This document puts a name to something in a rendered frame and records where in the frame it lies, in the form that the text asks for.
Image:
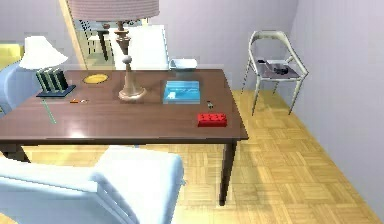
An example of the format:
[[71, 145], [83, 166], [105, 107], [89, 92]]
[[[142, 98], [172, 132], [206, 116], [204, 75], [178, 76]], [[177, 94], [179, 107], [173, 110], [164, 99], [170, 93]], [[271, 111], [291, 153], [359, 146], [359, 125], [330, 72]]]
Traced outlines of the red toy brick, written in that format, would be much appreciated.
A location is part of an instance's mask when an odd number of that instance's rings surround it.
[[224, 113], [200, 113], [197, 116], [199, 127], [226, 127], [227, 118]]

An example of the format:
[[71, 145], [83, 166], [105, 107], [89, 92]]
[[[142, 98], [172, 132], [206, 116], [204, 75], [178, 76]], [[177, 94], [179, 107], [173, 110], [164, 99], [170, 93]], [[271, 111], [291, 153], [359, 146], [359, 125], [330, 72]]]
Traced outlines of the blue book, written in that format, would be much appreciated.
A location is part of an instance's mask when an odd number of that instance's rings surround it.
[[198, 81], [167, 81], [163, 96], [164, 104], [199, 104]]

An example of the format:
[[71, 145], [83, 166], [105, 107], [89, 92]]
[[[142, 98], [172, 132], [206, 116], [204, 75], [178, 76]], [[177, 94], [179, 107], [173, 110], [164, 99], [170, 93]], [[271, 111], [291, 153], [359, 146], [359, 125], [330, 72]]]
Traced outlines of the dark brown wooden table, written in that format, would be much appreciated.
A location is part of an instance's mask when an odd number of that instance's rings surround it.
[[[27, 161], [25, 146], [222, 144], [224, 146], [219, 204], [226, 202], [237, 143], [248, 138], [224, 72], [197, 69], [186, 80], [200, 82], [199, 104], [164, 104], [165, 82], [178, 78], [171, 71], [136, 71], [147, 93], [136, 102], [118, 98], [123, 71], [106, 71], [108, 80], [86, 84], [85, 70], [68, 70], [75, 89], [65, 98], [41, 100], [35, 96], [0, 118], [0, 152]], [[87, 103], [71, 104], [73, 99]], [[224, 113], [226, 127], [199, 127], [200, 113]]]

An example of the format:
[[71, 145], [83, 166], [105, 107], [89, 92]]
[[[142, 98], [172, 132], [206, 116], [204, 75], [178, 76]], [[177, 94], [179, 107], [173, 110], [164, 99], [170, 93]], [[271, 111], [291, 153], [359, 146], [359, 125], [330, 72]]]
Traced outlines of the wooden lamp with pink shade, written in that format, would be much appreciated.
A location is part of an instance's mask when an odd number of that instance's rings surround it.
[[140, 20], [158, 16], [159, 0], [68, 0], [71, 15], [74, 19], [115, 22], [116, 42], [120, 46], [126, 66], [124, 86], [118, 97], [123, 101], [135, 101], [142, 98], [146, 90], [136, 82], [131, 71], [132, 58], [128, 54], [129, 31], [124, 24], [130, 20]]

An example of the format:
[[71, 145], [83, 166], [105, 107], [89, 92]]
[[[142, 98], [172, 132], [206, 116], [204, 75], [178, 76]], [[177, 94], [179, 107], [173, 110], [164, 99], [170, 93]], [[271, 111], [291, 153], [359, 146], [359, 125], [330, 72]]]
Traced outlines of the pale blue upholstered chair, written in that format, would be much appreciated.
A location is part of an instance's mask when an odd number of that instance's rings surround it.
[[168, 70], [169, 56], [163, 25], [126, 27], [132, 70]]

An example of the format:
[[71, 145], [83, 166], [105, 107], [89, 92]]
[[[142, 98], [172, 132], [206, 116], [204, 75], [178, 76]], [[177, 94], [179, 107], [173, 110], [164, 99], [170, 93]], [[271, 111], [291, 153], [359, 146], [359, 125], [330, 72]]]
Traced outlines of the white slender-legged chair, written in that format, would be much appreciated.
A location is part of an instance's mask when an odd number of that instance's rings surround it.
[[[277, 74], [275, 73], [274, 69], [273, 70], [269, 69], [267, 67], [268, 60], [266, 59], [263, 59], [263, 58], [260, 58], [258, 60], [255, 59], [254, 54], [252, 53], [252, 45], [254, 42], [260, 39], [279, 40], [285, 45], [286, 49], [289, 52], [289, 57], [287, 59], [284, 59], [288, 63], [288, 67], [286, 68], [288, 68], [289, 71], [287, 74]], [[296, 86], [294, 89], [292, 102], [288, 112], [288, 114], [291, 114], [294, 108], [294, 105], [296, 103], [297, 97], [299, 95], [303, 81], [309, 74], [309, 71], [306, 69], [301, 59], [299, 58], [299, 56], [296, 54], [294, 48], [292, 47], [288, 39], [288, 36], [283, 31], [277, 31], [277, 30], [254, 31], [248, 43], [248, 60], [246, 63], [246, 70], [244, 74], [244, 81], [243, 81], [244, 85], [246, 84], [246, 81], [247, 81], [249, 69], [252, 69], [252, 71], [256, 75], [252, 113], [255, 112], [258, 94], [259, 94], [260, 86], [262, 82], [273, 82], [274, 83], [273, 92], [276, 92], [278, 85], [282, 82], [295, 82]]]

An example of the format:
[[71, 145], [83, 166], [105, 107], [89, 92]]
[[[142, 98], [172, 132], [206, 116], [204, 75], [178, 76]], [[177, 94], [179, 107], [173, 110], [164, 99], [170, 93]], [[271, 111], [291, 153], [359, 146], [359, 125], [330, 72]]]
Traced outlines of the white box on chair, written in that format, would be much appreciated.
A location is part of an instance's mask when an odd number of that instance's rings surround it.
[[285, 60], [268, 60], [267, 67], [271, 70], [274, 68], [283, 69], [288, 67], [288, 63]]

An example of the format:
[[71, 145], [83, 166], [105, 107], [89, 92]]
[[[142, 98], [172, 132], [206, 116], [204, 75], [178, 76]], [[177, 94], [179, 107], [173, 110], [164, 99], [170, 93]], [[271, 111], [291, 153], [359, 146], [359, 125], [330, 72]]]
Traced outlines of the yellow oval dish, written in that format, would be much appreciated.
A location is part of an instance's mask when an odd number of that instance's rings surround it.
[[92, 74], [83, 79], [86, 84], [99, 84], [108, 79], [106, 74]]

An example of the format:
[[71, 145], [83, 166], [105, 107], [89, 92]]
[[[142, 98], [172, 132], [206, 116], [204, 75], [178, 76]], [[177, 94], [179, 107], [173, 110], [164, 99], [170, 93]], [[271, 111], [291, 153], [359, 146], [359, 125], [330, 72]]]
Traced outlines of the dark wooden side table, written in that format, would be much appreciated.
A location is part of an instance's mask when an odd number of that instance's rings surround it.
[[103, 56], [104, 56], [104, 59], [105, 61], [108, 61], [108, 53], [107, 53], [107, 49], [106, 49], [106, 43], [105, 43], [105, 38], [104, 36], [106, 34], [109, 34], [109, 31], [108, 29], [111, 27], [111, 24], [110, 23], [103, 23], [102, 24], [102, 28], [97, 30], [97, 33], [98, 33], [98, 37], [99, 37], [99, 42], [101, 44], [101, 48], [102, 48], [102, 51], [103, 51]]

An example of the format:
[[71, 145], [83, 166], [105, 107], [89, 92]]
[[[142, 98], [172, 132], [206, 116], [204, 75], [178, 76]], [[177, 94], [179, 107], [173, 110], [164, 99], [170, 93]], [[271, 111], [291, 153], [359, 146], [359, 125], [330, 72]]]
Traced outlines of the white-shaded lamp with dark base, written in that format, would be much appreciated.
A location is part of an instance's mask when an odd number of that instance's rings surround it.
[[36, 71], [42, 88], [38, 97], [63, 98], [75, 88], [75, 85], [67, 83], [64, 72], [59, 68], [67, 59], [68, 57], [54, 48], [44, 36], [25, 38], [25, 53], [20, 66]]

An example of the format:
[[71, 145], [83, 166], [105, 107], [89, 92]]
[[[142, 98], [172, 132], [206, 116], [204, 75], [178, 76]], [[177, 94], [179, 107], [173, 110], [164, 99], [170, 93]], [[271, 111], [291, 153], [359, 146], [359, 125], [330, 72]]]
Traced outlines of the yellow cushion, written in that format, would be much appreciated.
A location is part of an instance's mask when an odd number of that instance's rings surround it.
[[24, 55], [24, 47], [19, 44], [0, 44], [0, 70], [20, 61]]

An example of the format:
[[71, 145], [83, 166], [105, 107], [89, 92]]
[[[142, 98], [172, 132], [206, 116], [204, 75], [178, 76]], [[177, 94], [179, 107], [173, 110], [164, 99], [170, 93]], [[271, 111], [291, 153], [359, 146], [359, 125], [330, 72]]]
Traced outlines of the wooden door frame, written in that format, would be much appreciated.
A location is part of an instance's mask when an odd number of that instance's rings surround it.
[[71, 39], [72, 47], [74, 49], [74, 52], [75, 52], [75, 55], [77, 58], [79, 68], [82, 70], [86, 70], [87, 65], [84, 61], [83, 53], [82, 53], [81, 46], [79, 44], [79, 41], [78, 41], [78, 38], [76, 35], [75, 25], [74, 25], [74, 22], [72, 20], [72, 16], [71, 16], [71, 12], [70, 12], [70, 9], [68, 7], [68, 4], [67, 4], [67, 0], [58, 0], [58, 1], [60, 4], [62, 14], [63, 14], [64, 22], [65, 22], [67, 30], [68, 30], [69, 37]]

